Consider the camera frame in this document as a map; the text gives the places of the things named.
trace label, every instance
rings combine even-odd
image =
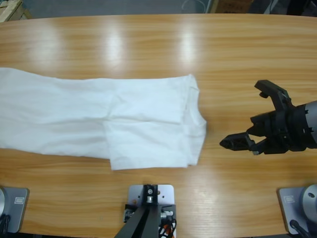
[[[293,202],[295,202],[295,199],[294,199],[294,196],[293,196],[293,195],[284,196],[284,201],[285,201],[286,203],[293,203]]]
[[[24,204],[24,197],[16,197],[15,200],[14,200],[14,204],[21,204],[23,205]]]

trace cardboard box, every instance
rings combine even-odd
[[[213,0],[210,13],[247,13],[253,0]]]

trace folded shirt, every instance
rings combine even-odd
[[[0,68],[0,148],[110,159],[113,170],[196,165],[198,97],[192,75],[76,80]]]

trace wooden table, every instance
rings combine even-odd
[[[0,66],[60,78],[192,73],[208,135],[197,166],[111,171],[108,160],[0,150],[0,184],[27,187],[22,232],[113,237],[131,184],[175,187],[180,238],[285,233],[276,190],[317,182],[317,150],[253,156],[219,146],[273,109],[269,79],[295,105],[317,99],[317,19],[278,15],[130,15],[0,24]]]

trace metal mounting plate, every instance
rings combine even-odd
[[[278,191],[282,210],[284,212],[284,223],[287,231],[292,234],[298,234],[290,225],[291,220],[295,220],[308,232],[306,219],[302,212],[301,196],[305,187],[281,188]]]
[[[5,205],[3,213],[10,215],[8,232],[16,233],[20,230],[29,190],[26,188],[3,187]]]
[[[143,185],[132,185],[129,188],[128,203],[129,205],[141,206]],[[158,185],[158,204],[159,205],[175,205],[174,187],[170,184]]]

